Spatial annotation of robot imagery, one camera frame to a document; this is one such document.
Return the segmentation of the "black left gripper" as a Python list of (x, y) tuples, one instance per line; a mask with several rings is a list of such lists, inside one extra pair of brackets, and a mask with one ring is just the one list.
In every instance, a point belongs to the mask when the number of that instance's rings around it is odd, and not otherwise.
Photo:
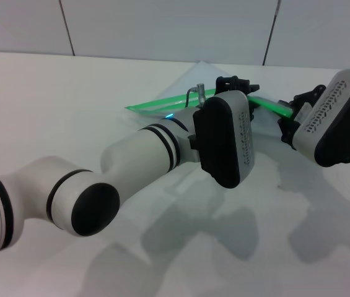
[[(216, 79), (216, 93), (223, 93), (231, 90), (239, 90), (243, 93), (254, 93), (260, 89), (258, 84), (251, 84), (249, 80), (237, 79), (237, 76), (223, 77)], [(250, 121), (253, 121), (253, 112), (256, 104), (252, 101), (248, 102), (248, 109), (250, 114)]]

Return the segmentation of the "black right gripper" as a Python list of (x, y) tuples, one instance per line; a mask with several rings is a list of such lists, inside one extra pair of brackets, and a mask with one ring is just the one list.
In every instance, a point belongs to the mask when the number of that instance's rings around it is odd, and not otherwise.
[[(286, 108), (287, 118), (295, 117), (301, 108), (302, 114), (306, 115), (317, 103), (325, 89), (325, 86), (316, 86), (309, 92), (296, 95), (290, 102), (279, 100), (279, 104)], [(278, 125), (282, 133), (281, 141), (295, 149), (292, 141), (300, 123), (297, 121), (278, 121)]]

